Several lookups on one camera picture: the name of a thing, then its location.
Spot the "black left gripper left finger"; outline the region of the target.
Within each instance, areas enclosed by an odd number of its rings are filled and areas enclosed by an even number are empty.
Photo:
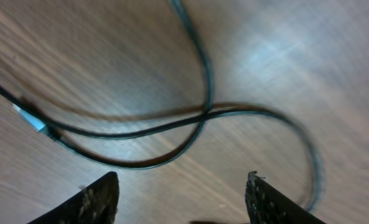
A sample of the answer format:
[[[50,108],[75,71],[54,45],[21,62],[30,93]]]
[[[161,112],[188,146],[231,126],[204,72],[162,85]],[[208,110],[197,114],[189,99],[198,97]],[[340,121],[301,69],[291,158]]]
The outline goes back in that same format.
[[[118,200],[118,175],[108,172],[29,224],[113,224]]]

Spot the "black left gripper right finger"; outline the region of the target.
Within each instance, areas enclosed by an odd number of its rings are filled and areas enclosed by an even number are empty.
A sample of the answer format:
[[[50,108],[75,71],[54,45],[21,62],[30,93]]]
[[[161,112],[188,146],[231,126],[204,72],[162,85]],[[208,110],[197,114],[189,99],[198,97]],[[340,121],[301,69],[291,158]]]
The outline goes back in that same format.
[[[256,171],[248,173],[245,203],[250,224],[324,224],[268,184]]]

